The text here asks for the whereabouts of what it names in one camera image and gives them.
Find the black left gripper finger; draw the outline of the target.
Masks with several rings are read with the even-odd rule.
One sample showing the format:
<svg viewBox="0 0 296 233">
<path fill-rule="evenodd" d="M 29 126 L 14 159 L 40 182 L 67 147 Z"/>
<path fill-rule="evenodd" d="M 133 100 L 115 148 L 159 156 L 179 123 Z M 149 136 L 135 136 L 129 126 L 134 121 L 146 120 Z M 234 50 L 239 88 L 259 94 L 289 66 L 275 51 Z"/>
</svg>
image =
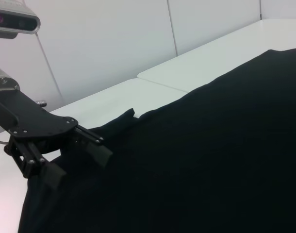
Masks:
<svg viewBox="0 0 296 233">
<path fill-rule="evenodd" d="M 58 189 L 66 172 L 49 162 L 31 141 L 18 141 L 11 137 L 4 151 L 13 158 L 24 178 L 40 177 L 52 189 Z"/>
<path fill-rule="evenodd" d="M 101 168 L 106 168 L 113 153 L 104 145 L 104 138 L 81 125 L 77 125 L 74 132 L 78 146 L 89 153 Z"/>
</svg>

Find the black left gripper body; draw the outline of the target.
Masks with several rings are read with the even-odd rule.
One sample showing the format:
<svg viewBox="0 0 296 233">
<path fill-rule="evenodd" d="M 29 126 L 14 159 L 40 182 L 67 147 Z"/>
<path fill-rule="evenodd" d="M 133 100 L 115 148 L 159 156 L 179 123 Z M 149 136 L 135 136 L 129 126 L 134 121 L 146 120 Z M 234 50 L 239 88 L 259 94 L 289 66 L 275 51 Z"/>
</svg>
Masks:
<svg viewBox="0 0 296 233">
<path fill-rule="evenodd" d="M 18 90 L 0 91 L 0 126 L 21 143 L 32 142 L 42 154 L 59 150 L 78 121 L 56 116 Z"/>
</svg>

